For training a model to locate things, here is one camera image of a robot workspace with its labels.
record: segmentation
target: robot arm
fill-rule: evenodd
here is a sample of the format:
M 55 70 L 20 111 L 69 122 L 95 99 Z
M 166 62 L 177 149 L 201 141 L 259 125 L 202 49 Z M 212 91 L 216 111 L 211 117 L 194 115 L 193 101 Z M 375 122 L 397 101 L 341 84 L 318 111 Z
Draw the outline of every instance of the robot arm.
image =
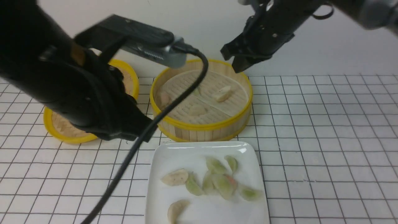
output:
M 242 72 L 254 64 L 268 60 L 310 16 L 323 20 L 332 16 L 333 6 L 350 16 L 365 29 L 386 27 L 398 35 L 397 0 L 238 0 L 251 5 L 254 16 L 248 18 L 243 32 L 224 45 L 225 60 L 235 57 L 232 67 Z M 322 5 L 331 7 L 330 13 L 316 16 Z

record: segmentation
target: square white plate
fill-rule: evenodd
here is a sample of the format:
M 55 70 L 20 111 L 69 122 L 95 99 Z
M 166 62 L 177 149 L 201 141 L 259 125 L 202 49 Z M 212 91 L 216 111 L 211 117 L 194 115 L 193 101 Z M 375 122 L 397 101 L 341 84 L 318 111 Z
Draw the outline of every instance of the square white plate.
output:
M 262 191 L 261 199 L 248 202 L 238 192 L 235 192 L 231 201 L 225 201 L 220 195 L 194 196 L 187 191 L 185 185 L 170 187 L 160 181 L 164 175 L 185 168 L 196 174 L 196 180 L 201 186 L 207 171 L 205 156 L 218 159 L 229 169 L 224 160 L 226 155 L 232 155 L 238 161 L 234 178 Z M 188 199 L 191 204 L 178 218 L 178 224 L 269 224 L 260 166 L 253 147 L 246 142 L 172 143 L 159 146 L 149 176 L 145 224 L 168 224 L 167 210 L 180 199 Z

